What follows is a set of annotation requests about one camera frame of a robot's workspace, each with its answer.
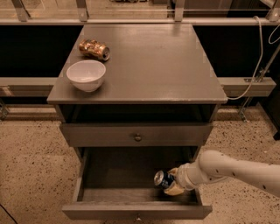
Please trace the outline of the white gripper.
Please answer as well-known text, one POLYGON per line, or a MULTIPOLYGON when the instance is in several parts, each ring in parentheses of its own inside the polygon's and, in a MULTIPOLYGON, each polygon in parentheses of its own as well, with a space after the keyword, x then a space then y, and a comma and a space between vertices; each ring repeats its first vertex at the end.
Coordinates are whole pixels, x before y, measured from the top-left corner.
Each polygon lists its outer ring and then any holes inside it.
POLYGON ((176 177, 177 181, 173 181, 168 188, 164 189, 164 193, 170 196, 180 195, 184 189, 191 191, 197 188, 202 180, 201 170, 197 163, 182 164, 179 168, 170 169, 168 173, 176 177))

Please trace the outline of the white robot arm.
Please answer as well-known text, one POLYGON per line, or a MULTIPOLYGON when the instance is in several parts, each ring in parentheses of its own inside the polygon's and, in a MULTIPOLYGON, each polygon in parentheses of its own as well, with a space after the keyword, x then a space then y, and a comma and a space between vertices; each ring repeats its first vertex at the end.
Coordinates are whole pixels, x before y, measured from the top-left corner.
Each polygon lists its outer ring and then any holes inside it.
POLYGON ((164 193, 171 196, 231 177, 280 197, 279 164, 238 160, 217 150, 206 150, 193 163, 182 164, 169 173, 175 180, 164 193))

